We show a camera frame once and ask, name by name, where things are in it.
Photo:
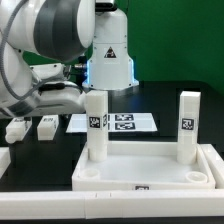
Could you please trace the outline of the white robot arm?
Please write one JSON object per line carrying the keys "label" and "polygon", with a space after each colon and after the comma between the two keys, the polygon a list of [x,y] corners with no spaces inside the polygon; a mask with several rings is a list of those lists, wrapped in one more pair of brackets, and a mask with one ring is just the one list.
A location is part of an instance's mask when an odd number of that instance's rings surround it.
{"label": "white robot arm", "polygon": [[87,89],[136,87],[115,0],[0,0],[0,119],[85,111]]}

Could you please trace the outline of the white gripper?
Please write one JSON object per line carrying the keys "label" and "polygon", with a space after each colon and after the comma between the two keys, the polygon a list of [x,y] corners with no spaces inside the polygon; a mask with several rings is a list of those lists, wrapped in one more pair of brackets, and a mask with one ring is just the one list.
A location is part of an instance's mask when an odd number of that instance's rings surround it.
{"label": "white gripper", "polygon": [[68,80],[69,67],[61,63],[32,65],[41,80],[51,78],[40,92],[40,103],[30,116],[67,115],[85,111],[85,92]]}

